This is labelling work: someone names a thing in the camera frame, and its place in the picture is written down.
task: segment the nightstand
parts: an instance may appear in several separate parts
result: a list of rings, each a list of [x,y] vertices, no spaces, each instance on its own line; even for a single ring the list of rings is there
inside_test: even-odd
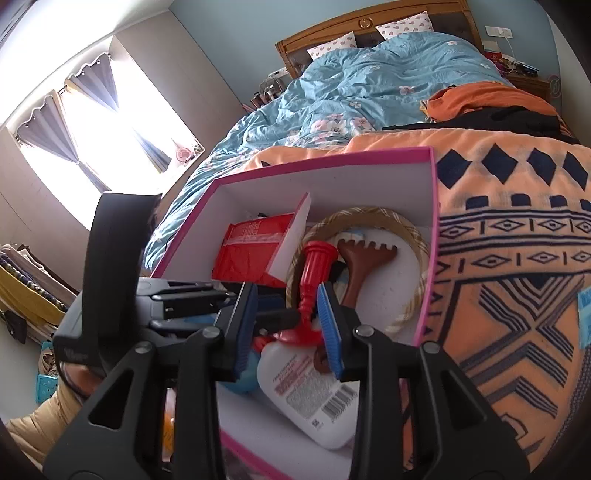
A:
[[[543,98],[546,102],[550,103],[550,83],[545,80],[541,80],[538,77],[526,77],[524,75],[518,75],[516,73],[510,73],[507,75],[513,85],[519,90],[536,95],[536,97]]]

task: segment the pink box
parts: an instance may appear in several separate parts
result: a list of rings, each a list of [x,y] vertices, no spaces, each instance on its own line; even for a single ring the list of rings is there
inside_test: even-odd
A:
[[[430,147],[330,155],[219,178],[183,223],[154,277],[210,280],[230,223],[256,218],[259,212],[293,212],[306,193],[311,197],[308,222],[354,206],[380,206],[407,218],[430,244],[429,275],[420,315],[398,338],[418,344],[437,259],[439,203]],[[366,239],[398,247],[397,259],[372,274],[359,296],[361,321],[381,328],[412,297],[416,287],[413,279],[418,281],[420,273],[410,247],[393,234],[367,231]],[[220,387],[217,395],[223,443],[260,473],[277,480],[348,477],[352,449],[332,451],[315,444],[270,407],[261,392],[237,395]]]

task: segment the power cord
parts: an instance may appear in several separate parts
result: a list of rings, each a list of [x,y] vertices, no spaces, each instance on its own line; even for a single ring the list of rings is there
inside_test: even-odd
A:
[[[509,48],[511,49],[511,56],[513,57],[513,65],[511,66],[511,71],[509,73],[507,73],[507,75],[509,75],[510,73],[513,73],[514,71],[516,71],[515,68],[515,52],[513,51],[513,45],[511,45],[511,42],[509,41],[509,39],[507,37],[505,37],[505,40],[507,41],[507,43],[509,44]]]

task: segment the blue duvet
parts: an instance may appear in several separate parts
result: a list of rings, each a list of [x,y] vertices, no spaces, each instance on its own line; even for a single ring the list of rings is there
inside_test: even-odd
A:
[[[258,151],[273,145],[330,148],[364,132],[425,121],[421,100],[450,85],[484,80],[505,82],[473,45],[443,33],[408,33],[374,48],[328,52],[218,143],[152,235],[145,266],[155,268],[212,180]]]

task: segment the window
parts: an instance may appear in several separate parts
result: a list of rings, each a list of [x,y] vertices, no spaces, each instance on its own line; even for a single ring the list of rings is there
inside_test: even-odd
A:
[[[60,94],[79,158],[114,192],[165,193],[189,166],[176,160],[177,149],[194,150],[196,158],[203,147],[135,62],[111,61],[111,68],[119,112],[72,89]],[[154,167],[134,131],[171,158],[167,171]],[[90,229],[100,193],[80,168],[40,148],[23,145],[22,153],[53,195]]]

